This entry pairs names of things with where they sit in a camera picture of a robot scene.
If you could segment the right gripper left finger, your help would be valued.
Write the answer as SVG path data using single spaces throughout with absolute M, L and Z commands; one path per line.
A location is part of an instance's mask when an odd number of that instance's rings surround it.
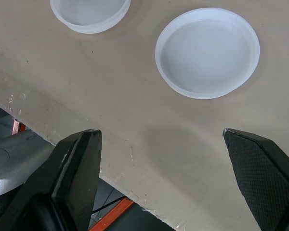
M 58 142 L 0 216 L 0 231 L 86 231 L 100 174 L 102 132 Z

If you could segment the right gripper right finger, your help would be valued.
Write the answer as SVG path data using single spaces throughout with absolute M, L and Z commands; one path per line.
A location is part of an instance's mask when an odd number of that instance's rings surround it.
M 270 139 L 226 128 L 237 185 L 262 231 L 289 231 L 289 157 Z

